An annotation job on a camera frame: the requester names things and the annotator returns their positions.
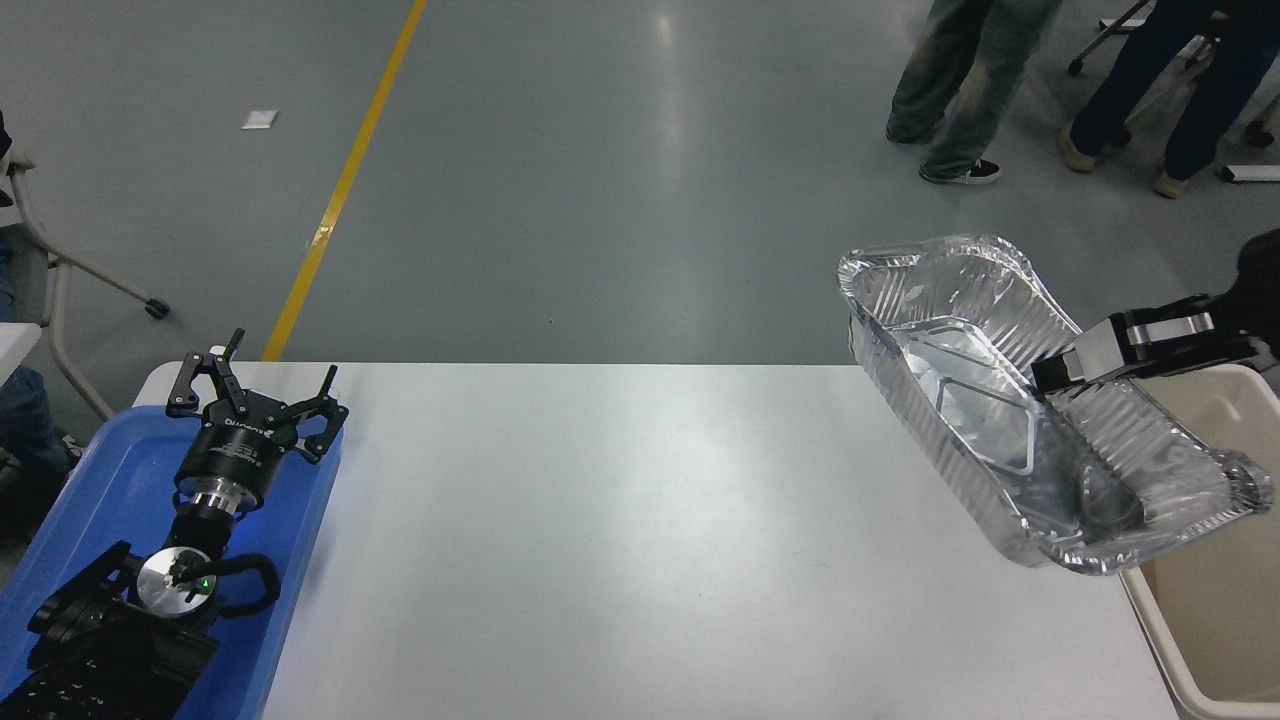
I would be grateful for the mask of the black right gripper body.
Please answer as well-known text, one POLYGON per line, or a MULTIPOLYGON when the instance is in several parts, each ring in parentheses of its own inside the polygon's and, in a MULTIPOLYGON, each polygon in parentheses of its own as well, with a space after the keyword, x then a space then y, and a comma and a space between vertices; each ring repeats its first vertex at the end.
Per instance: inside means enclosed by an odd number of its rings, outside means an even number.
POLYGON ((1236 260, 1242 328, 1257 347, 1247 364, 1260 373, 1277 370, 1279 228, 1245 242, 1236 260))

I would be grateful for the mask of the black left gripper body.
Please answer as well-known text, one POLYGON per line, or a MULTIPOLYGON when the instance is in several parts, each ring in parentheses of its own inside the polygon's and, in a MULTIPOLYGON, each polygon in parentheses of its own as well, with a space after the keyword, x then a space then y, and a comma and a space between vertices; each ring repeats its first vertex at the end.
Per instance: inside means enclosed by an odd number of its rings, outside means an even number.
POLYGON ((229 400, 205 407, 202 425, 174 478, 184 496, 221 482, 238 486, 251 501, 268 497, 285 451, 298 439, 300 420, 285 416, 282 401, 257 392, 247 393, 247 418, 237 418, 229 400))

